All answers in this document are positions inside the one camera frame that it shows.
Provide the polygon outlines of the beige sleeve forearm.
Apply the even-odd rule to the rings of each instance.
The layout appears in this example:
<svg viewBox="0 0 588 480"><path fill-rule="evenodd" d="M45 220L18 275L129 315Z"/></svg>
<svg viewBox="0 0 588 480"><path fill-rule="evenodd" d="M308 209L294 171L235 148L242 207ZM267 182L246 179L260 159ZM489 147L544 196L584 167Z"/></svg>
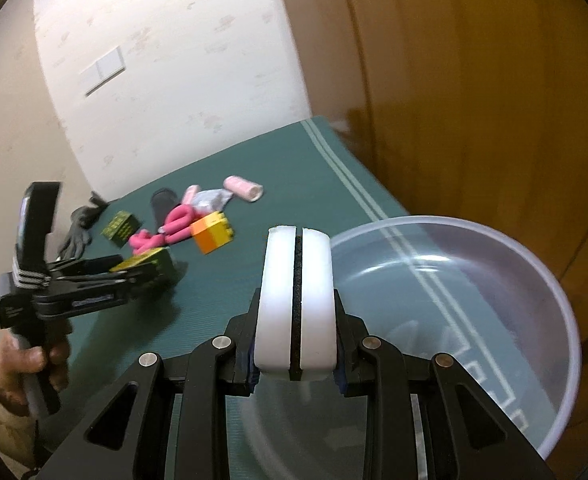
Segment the beige sleeve forearm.
<svg viewBox="0 0 588 480"><path fill-rule="evenodd" d="M0 403L0 457L19 479L35 465L35 421L10 413Z"/></svg>

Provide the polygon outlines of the person's left hand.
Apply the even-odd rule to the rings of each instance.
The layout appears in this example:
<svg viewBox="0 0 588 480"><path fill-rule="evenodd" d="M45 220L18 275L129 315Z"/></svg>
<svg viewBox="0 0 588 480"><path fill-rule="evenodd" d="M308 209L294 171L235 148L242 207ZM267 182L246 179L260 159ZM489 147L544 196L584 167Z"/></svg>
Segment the person's left hand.
<svg viewBox="0 0 588 480"><path fill-rule="evenodd" d="M7 331L0 339L0 404L16 416L28 415L28 402L23 386L25 375L37 374L50 368L49 382L56 392L68 386L68 363L70 342L68 335L72 326L66 324L62 333L42 347L21 349L16 339Z"/></svg>

